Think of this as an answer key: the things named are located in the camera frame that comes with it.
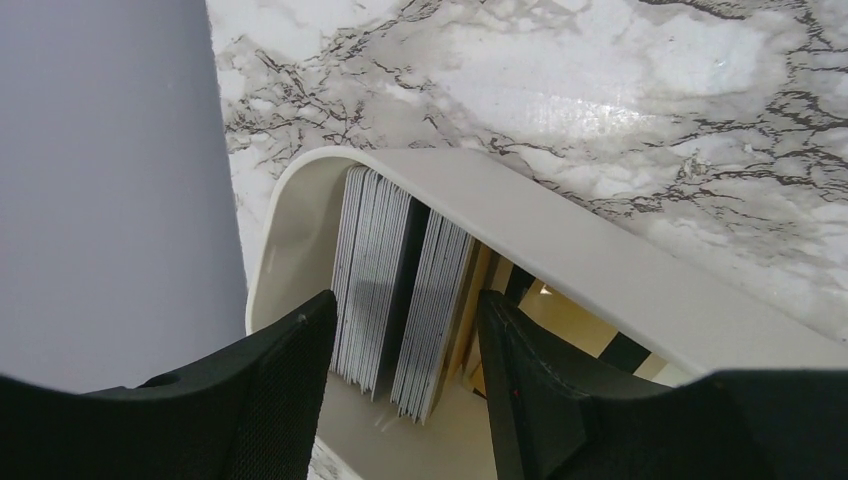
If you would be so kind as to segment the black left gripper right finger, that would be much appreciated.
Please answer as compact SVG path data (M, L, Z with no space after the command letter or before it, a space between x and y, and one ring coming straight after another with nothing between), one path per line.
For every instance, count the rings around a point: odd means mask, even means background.
M485 290L477 325L501 479L843 479L843 370L724 370L669 388Z

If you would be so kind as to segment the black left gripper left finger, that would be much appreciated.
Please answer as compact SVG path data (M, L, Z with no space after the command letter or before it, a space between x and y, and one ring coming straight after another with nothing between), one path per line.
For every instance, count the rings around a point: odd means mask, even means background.
M1 381L5 479L304 479L337 325L322 291L271 325L135 387Z

